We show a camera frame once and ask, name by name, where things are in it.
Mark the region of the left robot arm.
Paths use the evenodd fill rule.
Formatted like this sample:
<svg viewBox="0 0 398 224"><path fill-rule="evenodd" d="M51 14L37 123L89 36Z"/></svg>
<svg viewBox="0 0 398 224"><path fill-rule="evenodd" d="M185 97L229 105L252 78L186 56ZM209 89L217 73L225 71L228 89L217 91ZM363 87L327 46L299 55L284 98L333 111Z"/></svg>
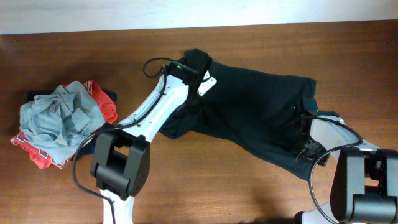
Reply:
<svg viewBox="0 0 398 224"><path fill-rule="evenodd" d="M189 97L206 93L206 83L216 83L207 68L173 61L162 68L157 86L135 112L95 134L90 174L104 202L104 223L132 223L134 197L149 175L151 142Z"/></svg>

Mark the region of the black Nike t-shirt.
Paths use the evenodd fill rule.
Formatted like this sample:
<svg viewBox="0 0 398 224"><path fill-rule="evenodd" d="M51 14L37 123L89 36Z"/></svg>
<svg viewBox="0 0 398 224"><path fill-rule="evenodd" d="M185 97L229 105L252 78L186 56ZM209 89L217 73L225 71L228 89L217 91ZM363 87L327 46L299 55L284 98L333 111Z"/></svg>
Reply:
<svg viewBox="0 0 398 224"><path fill-rule="evenodd" d="M291 121L302 112L302 101L315 96L314 79L230 67L199 49L186 51L179 63L204 68L217 82L203 97L177 108L160 133L170 139L189 131L227 139L308 180L312 164L296 160L299 129Z"/></svg>

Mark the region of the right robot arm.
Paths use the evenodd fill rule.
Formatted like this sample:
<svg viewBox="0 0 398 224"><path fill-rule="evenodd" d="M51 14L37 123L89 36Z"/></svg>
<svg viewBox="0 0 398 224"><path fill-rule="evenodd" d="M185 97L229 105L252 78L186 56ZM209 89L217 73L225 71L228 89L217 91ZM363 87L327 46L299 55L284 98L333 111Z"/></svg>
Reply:
<svg viewBox="0 0 398 224"><path fill-rule="evenodd" d="M295 223L397 223L397 151L381 149L345 125L334 111L318 109L313 98L295 107L298 163L310 164L309 178L329 157L337 161L329 202L298 212Z"/></svg>

